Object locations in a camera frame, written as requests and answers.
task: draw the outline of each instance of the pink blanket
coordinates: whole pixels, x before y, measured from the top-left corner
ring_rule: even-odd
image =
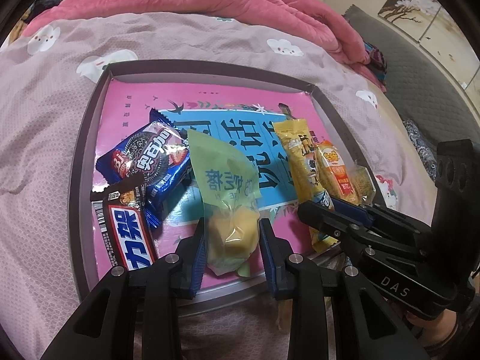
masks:
[[[385,89],[365,66],[370,58],[360,35],[341,15],[318,0],[64,0],[36,17],[23,36],[32,36],[58,19],[91,19],[128,12],[203,13],[275,28],[322,47],[335,61],[350,65]]]

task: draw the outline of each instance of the swallow illustration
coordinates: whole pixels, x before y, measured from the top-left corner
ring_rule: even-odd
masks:
[[[182,111],[183,111],[183,103],[182,103],[182,105],[181,105],[180,107],[179,107],[178,105],[176,105],[174,102],[170,101],[170,100],[169,100],[169,103],[172,104],[172,105],[175,107],[174,110],[169,110],[170,112],[173,112],[173,113],[179,114],[179,115],[180,115],[180,113],[182,113]]]

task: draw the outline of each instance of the silver bolt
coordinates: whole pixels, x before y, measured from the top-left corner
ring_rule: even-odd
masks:
[[[293,253],[289,256],[289,261],[294,264],[300,264],[303,261],[303,256],[298,253]]]
[[[170,253],[165,256],[165,261],[168,262],[169,264],[174,264],[178,260],[180,260],[180,257],[175,253]]]
[[[110,273],[113,275],[113,276],[122,276],[123,273],[125,272],[125,268],[123,268],[122,266],[114,266],[112,268],[112,270],[110,271]]]
[[[346,273],[347,275],[353,277],[353,276],[358,275],[359,270],[358,270],[357,268],[355,268],[354,266],[349,265],[349,266],[346,266],[346,267],[345,267],[345,273]]]

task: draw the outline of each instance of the quilted gray fabric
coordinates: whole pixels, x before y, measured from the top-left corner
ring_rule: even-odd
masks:
[[[402,119],[412,119],[427,143],[470,138],[480,127],[465,101],[443,73],[408,40],[352,5],[345,18],[364,41],[378,47],[388,63],[386,97]]]

